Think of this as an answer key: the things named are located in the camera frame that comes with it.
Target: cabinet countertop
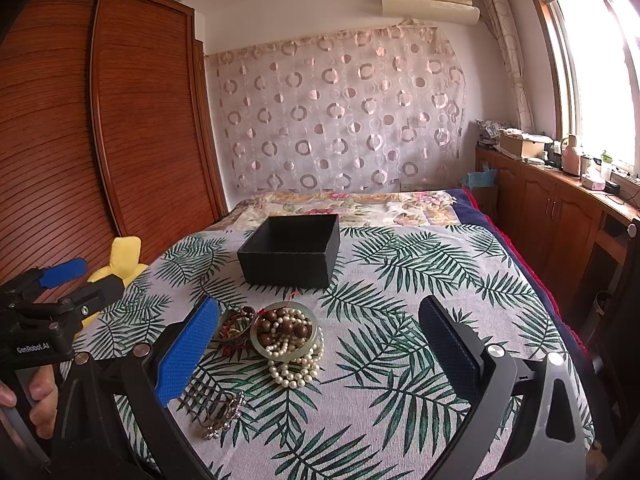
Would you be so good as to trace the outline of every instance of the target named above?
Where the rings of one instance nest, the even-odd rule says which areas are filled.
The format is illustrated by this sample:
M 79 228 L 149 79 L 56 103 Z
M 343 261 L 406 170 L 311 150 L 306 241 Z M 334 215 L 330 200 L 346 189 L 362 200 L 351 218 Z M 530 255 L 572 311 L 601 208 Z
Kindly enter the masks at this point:
M 497 150 L 488 150 L 486 148 L 477 147 L 478 150 L 483 152 L 490 152 L 496 156 L 503 156 L 505 158 L 509 158 L 506 155 L 501 154 Z M 523 166 L 527 166 L 528 168 L 533 168 L 534 170 L 540 171 L 541 173 L 545 173 L 547 176 L 554 178 L 556 180 L 560 180 L 569 186 L 573 186 L 579 189 L 584 194 L 591 196 L 594 200 L 599 201 L 603 208 L 616 218 L 618 221 L 622 223 L 631 223 L 632 219 L 638 216 L 638 209 L 628 202 L 619 203 L 622 199 L 619 196 L 612 195 L 611 193 L 605 193 L 604 191 L 592 191 L 591 189 L 585 188 L 580 179 L 576 176 L 571 176 L 564 171 L 556 170 L 550 166 L 537 166 L 535 164 L 526 164 L 522 161 L 517 161 L 517 163 L 522 164 Z

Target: sliding wardrobe door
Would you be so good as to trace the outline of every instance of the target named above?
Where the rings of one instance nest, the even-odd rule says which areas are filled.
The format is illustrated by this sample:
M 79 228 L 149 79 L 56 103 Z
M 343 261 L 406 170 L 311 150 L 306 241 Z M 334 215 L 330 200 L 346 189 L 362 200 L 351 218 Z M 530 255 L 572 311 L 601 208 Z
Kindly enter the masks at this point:
M 100 0 L 92 56 L 105 189 L 121 234 L 139 236 L 151 262 L 218 216 L 196 108 L 193 13 Z
M 87 92 L 96 2 L 30 0 L 0 44 L 0 283 L 76 256 L 91 269 L 109 259 Z

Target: silver bolt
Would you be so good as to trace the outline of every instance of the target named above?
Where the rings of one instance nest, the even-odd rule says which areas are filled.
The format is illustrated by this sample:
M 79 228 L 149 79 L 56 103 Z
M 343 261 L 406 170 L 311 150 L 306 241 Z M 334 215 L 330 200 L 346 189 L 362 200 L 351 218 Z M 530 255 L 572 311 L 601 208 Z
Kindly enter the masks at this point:
M 88 360 L 89 354 L 87 352 L 80 352 L 75 359 L 77 365 L 83 365 Z
M 553 365 L 561 366 L 562 364 L 564 364 L 564 359 L 562 359 L 562 356 L 556 352 L 549 352 L 546 357 Z
M 135 345 L 133 347 L 133 355 L 136 357 L 144 357 L 149 352 L 151 352 L 151 346 L 146 343 L 140 343 L 139 345 Z
M 500 345 L 489 345 L 486 348 L 487 353 L 491 356 L 491 357 L 504 357 L 504 348 L 502 348 Z

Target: yellow plush toy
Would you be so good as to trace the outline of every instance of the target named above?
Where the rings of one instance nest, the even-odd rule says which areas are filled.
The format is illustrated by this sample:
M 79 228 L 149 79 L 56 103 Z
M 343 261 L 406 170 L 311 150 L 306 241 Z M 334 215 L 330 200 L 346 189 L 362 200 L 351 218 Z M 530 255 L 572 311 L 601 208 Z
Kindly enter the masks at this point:
M 88 282 L 96 282 L 105 276 L 115 274 L 120 277 L 127 287 L 135 280 L 148 266 L 140 264 L 140 246 L 142 242 L 137 236 L 127 236 L 125 238 L 114 238 L 111 243 L 111 255 L 109 265 L 101 267 L 89 276 Z M 97 316 L 98 312 L 82 321 L 82 328 L 86 328 Z

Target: window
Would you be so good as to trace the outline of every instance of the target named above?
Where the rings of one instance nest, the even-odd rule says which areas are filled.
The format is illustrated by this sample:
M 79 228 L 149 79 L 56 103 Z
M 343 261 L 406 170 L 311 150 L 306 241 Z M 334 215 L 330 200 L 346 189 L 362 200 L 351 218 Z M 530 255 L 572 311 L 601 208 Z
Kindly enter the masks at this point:
M 638 174 L 640 102 L 632 51 L 639 47 L 640 18 L 632 11 L 621 20 L 609 0 L 534 2 L 555 66 L 557 136 L 575 134 L 585 153 L 606 151 L 618 167 Z

